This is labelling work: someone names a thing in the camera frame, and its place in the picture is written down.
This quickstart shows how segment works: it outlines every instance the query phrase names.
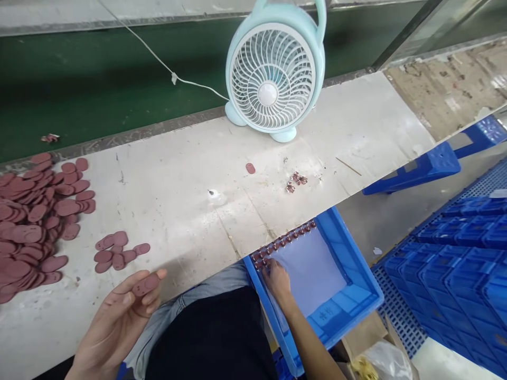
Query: light blue fan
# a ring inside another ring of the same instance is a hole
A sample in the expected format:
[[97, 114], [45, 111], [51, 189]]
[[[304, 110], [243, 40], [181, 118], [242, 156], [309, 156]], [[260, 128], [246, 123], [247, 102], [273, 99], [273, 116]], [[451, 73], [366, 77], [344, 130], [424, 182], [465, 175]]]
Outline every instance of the light blue fan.
[[226, 114], [234, 124], [280, 143], [296, 136], [324, 80], [325, 0], [316, 5], [318, 26], [301, 8], [267, 0], [258, 0], [241, 23], [226, 65]]

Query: fan foot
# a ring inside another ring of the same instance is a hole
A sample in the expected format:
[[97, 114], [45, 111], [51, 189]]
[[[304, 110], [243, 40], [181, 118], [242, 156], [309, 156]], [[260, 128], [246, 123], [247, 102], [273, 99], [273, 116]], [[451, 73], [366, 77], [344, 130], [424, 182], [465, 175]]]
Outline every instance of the fan foot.
[[279, 143], [284, 143], [284, 142], [288, 143], [294, 137], [296, 137], [296, 128], [295, 127], [287, 128], [283, 132], [272, 133], [270, 135], [274, 141], [277, 141]]
[[238, 127], [244, 127], [246, 125], [245, 121], [238, 115], [230, 101], [226, 104], [226, 115], [229, 120], [236, 124]]

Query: white table surface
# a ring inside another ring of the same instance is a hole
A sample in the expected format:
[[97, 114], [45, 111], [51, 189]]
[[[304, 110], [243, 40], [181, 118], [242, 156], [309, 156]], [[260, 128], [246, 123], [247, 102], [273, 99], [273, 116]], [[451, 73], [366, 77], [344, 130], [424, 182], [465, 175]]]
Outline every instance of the white table surface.
[[[288, 144], [219, 118], [86, 156], [97, 210], [58, 243], [70, 259], [62, 281], [0, 305], [0, 379], [29, 380], [72, 356], [102, 299], [135, 271], [167, 268], [163, 298], [177, 296], [434, 146], [378, 72], [323, 89]], [[295, 170], [308, 183], [288, 194]], [[210, 205], [210, 188], [226, 204]], [[95, 243], [119, 230], [150, 252], [96, 274]]]

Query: white cable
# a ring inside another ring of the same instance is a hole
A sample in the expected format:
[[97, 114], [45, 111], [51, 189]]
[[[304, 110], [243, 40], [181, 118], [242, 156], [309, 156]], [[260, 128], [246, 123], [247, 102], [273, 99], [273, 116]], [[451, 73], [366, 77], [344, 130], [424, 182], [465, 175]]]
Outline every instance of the white cable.
[[202, 87], [202, 88], [206, 88], [208, 90], [211, 90], [213, 91], [215, 94], [217, 94], [220, 98], [222, 99], [225, 99], [225, 100], [229, 100], [228, 98], [226, 98], [225, 96], [219, 94], [218, 92], [216, 92], [215, 90], [213, 90], [211, 87], [208, 87], [208, 86], [204, 86], [202, 84], [198, 84], [198, 83], [194, 83], [194, 82], [190, 82], [190, 81], [186, 81], [184, 79], [181, 79], [180, 77], [178, 77], [178, 75], [172, 71], [170, 68], [167, 67], [167, 65], [158, 57], [158, 55], [155, 54], [155, 52], [148, 46], [148, 44], [146, 42], [143, 41], [143, 39], [141, 37], [139, 37], [132, 29], [130, 29], [127, 24], [125, 24], [122, 20], [120, 20], [118, 17], [116, 17], [116, 15], [108, 8], [106, 7], [106, 5], [102, 2], [102, 0], [97, 0], [99, 2], [100, 5], [102, 5], [104, 7], [105, 10], [107, 10], [107, 12], [109, 12], [109, 14], [111, 16], [113, 16], [116, 21], [118, 21], [121, 25], [123, 25], [125, 28], [127, 28], [127, 30], [129, 32], [131, 32], [133, 35], [135, 35], [137, 37], [138, 40], [141, 41], [141, 43], [145, 46], [145, 48], [148, 49], [148, 51], [155, 57], [157, 58], [157, 61], [160, 62], [162, 64], [163, 67], [165, 67], [166, 69], [168, 69], [170, 72], [171, 72], [171, 80], [173, 82], [174, 85], [176, 85], [176, 80], [180, 80], [182, 81], [183, 83], [187, 83], [187, 84], [193, 84], [197, 87]]

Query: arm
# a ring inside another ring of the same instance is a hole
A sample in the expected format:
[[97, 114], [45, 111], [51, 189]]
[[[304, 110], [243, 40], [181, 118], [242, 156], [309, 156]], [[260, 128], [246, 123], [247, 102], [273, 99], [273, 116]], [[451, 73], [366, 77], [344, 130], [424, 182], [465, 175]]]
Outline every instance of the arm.
[[301, 313], [290, 291], [290, 279], [284, 267], [274, 259], [268, 261], [262, 275], [289, 324], [297, 351], [309, 380], [345, 380], [345, 376]]
[[[157, 272], [162, 280], [165, 269]], [[139, 339], [160, 305], [160, 285], [142, 298], [132, 289], [149, 276], [142, 270], [129, 276], [104, 299], [85, 334], [65, 380], [115, 380], [121, 362]]]

